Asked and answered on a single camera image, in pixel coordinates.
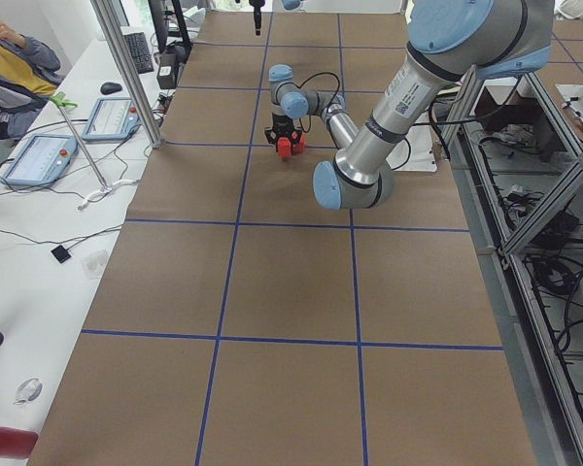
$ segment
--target computer mouse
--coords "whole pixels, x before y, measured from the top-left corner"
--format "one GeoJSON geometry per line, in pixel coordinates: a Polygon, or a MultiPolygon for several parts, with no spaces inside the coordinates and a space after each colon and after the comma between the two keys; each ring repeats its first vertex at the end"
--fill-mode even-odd
{"type": "Polygon", "coordinates": [[[119,92],[120,90],[123,90],[122,85],[120,85],[119,83],[110,82],[101,84],[101,87],[99,88],[99,91],[104,95],[114,94],[115,92],[119,92]]]}

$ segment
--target white desk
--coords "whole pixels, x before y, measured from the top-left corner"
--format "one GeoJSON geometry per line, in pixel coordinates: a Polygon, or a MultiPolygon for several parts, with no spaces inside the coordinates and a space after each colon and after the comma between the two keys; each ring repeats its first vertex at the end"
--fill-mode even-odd
{"type": "MultiPolygon", "coordinates": [[[[159,88],[155,72],[140,75],[150,103],[159,88]]],[[[94,41],[76,63],[59,90],[79,104],[70,111],[72,119],[87,118],[99,86],[113,81],[122,83],[108,45],[94,41]]],[[[113,94],[126,96],[126,90],[113,94]]],[[[42,111],[32,127],[62,120],[53,104],[42,111]]],[[[40,130],[50,134],[70,134],[66,125],[40,130]]],[[[117,144],[88,145],[94,158],[107,154],[117,144]]],[[[140,129],[118,151],[129,165],[127,178],[139,179],[149,152],[149,141],[140,129]]],[[[81,152],[66,174],[86,166],[81,152]]],[[[111,183],[124,168],[112,155],[98,164],[111,183]]],[[[76,191],[86,195],[99,187],[93,171],[87,167],[55,183],[58,191],[76,191]]],[[[0,192],[6,188],[0,184],[0,192]]],[[[125,210],[136,186],[123,186],[105,199],[83,211],[81,199],[72,194],[43,190],[34,193],[10,193],[0,196],[0,228],[14,231],[37,241],[85,236],[122,224],[125,210]]],[[[20,238],[0,233],[0,331],[5,340],[0,347],[0,425],[39,432],[58,389],[69,356],[78,338],[99,279],[86,277],[81,260],[105,250],[110,254],[118,233],[90,239],[73,248],[72,258],[59,264],[51,255],[53,245],[30,245],[20,238]],[[40,397],[27,405],[14,405],[17,387],[30,378],[43,383],[40,397]]],[[[25,460],[0,459],[0,465],[25,464],[25,460]]]]}

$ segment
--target keyboard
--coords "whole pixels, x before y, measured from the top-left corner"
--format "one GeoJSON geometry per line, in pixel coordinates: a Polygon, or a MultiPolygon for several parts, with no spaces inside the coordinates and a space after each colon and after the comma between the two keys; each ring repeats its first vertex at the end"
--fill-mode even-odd
{"type": "Polygon", "coordinates": [[[152,56],[149,53],[149,45],[147,44],[147,36],[145,36],[145,33],[134,32],[132,34],[124,34],[123,37],[127,42],[127,48],[132,55],[132,60],[134,60],[138,74],[153,71],[154,64],[152,63],[152,56]]]}

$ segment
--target green clip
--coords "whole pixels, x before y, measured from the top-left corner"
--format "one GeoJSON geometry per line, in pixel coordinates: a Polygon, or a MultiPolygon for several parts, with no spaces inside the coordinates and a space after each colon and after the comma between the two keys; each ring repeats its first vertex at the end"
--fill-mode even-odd
{"type": "Polygon", "coordinates": [[[75,102],[69,102],[68,100],[65,100],[65,93],[62,91],[50,97],[50,100],[55,104],[56,107],[78,107],[78,104],[75,102]]]}

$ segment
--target red object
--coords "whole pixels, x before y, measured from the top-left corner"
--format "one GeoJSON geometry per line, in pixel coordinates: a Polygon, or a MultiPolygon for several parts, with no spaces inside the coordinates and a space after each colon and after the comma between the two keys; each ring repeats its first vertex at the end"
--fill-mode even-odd
{"type": "Polygon", "coordinates": [[[38,438],[35,432],[0,426],[0,458],[27,458],[38,438]]]}
{"type": "Polygon", "coordinates": [[[281,138],[276,143],[276,151],[279,152],[279,156],[283,159],[292,156],[292,141],[288,138],[281,138]]]}
{"type": "Polygon", "coordinates": [[[302,134],[300,136],[300,141],[298,141],[297,144],[295,144],[292,148],[291,151],[293,153],[303,153],[304,152],[304,143],[306,142],[306,138],[304,137],[304,134],[302,134]]]}

